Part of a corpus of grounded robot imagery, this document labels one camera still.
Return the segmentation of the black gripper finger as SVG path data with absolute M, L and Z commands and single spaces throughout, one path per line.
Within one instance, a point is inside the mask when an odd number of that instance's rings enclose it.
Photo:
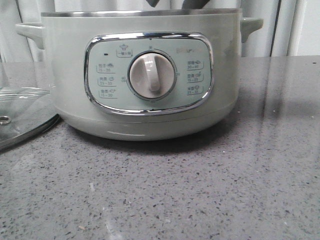
M 160 0 L 146 0 L 151 7 L 156 7 Z
M 209 0 L 184 0 L 182 9 L 202 9 Z

